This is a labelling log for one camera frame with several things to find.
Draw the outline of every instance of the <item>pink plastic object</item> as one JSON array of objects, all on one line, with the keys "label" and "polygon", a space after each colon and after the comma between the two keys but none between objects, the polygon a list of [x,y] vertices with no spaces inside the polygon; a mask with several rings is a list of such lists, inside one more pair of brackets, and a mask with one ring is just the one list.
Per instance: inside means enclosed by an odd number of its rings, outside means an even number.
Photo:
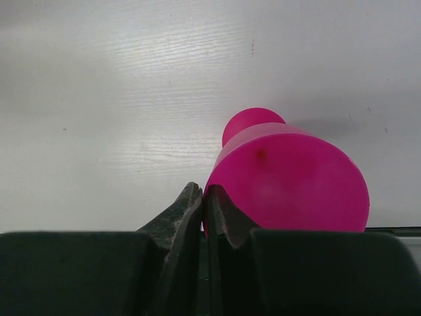
[{"label": "pink plastic object", "polygon": [[211,184],[222,185],[263,228],[364,231],[366,183],[332,144],[285,124],[275,112],[252,108],[229,121],[222,145],[205,194]]}]

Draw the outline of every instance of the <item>gray surface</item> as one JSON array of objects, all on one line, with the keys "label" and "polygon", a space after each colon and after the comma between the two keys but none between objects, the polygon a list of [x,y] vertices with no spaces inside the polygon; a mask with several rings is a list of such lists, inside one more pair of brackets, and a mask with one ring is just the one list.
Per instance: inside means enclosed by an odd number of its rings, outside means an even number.
[{"label": "gray surface", "polygon": [[0,1],[0,232],[135,230],[269,107],[421,225],[421,2]]}]

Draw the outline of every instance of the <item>white surface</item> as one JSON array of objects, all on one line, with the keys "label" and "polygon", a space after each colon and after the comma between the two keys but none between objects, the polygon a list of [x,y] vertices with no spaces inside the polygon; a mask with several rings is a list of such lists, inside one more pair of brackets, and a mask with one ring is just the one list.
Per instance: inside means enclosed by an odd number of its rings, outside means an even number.
[{"label": "white surface", "polygon": [[133,230],[269,107],[421,225],[421,2],[1,0],[0,232]]}]

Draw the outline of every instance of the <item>white table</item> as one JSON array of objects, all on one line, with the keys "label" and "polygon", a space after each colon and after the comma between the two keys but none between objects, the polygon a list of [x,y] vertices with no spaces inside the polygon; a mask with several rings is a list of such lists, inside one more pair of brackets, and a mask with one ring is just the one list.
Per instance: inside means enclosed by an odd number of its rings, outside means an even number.
[{"label": "white table", "polygon": [[2,0],[0,232],[133,230],[268,107],[421,225],[421,2]]}]

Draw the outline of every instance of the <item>pink bottle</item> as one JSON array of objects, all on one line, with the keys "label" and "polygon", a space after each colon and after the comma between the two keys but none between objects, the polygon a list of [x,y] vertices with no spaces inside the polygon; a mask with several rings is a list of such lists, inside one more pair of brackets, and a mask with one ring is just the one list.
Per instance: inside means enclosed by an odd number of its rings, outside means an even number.
[{"label": "pink bottle", "polygon": [[229,121],[222,146],[205,195],[210,185],[222,185],[263,228],[364,231],[370,208],[366,183],[332,144],[268,109],[252,108]]}]

